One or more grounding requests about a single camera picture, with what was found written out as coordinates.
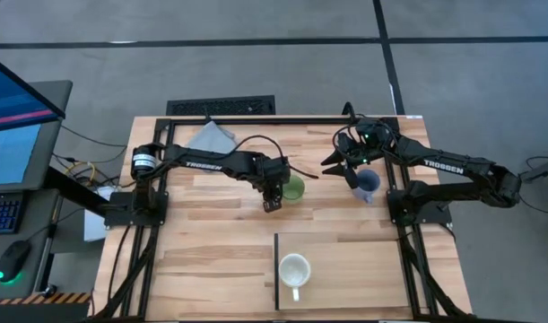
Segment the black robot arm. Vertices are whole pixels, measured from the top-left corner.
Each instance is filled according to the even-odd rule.
[[[155,156],[160,152],[162,162],[156,165]],[[177,167],[220,171],[230,178],[248,181],[262,193],[264,210],[268,213],[282,207],[282,186],[290,179],[290,165],[284,156],[271,159],[256,152],[212,153],[177,144],[145,144],[133,151],[131,175],[136,181],[133,209],[154,209],[156,192],[152,180]]]
[[[344,176],[351,188],[357,187],[354,169],[376,159],[387,157],[396,165],[425,166],[468,177],[471,182],[458,184],[428,185],[422,181],[410,181],[399,197],[400,207],[409,214],[416,214],[431,201],[480,200],[486,205],[512,207],[518,203],[521,181],[518,176],[494,161],[474,158],[423,146],[416,140],[400,135],[384,120],[362,118],[355,128],[359,140],[345,133],[335,134],[335,151],[322,165],[337,163],[324,170],[324,174]]]

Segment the computer mouse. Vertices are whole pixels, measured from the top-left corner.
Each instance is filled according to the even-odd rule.
[[[27,240],[17,240],[4,251],[0,258],[0,282],[10,282],[21,272],[29,252]]]

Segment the green cup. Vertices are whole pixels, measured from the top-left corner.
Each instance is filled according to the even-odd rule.
[[[306,184],[303,179],[297,175],[291,175],[290,181],[283,184],[283,201],[289,204],[298,203],[306,190]]]

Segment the black keyboard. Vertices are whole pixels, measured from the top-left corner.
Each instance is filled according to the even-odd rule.
[[[166,106],[167,116],[239,116],[274,115],[275,98],[273,95],[201,99],[169,100]]]
[[[22,217],[23,193],[0,194],[0,234],[15,233]]]

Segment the monitor screen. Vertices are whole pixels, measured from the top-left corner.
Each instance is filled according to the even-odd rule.
[[[0,130],[63,117],[63,111],[0,64]]]

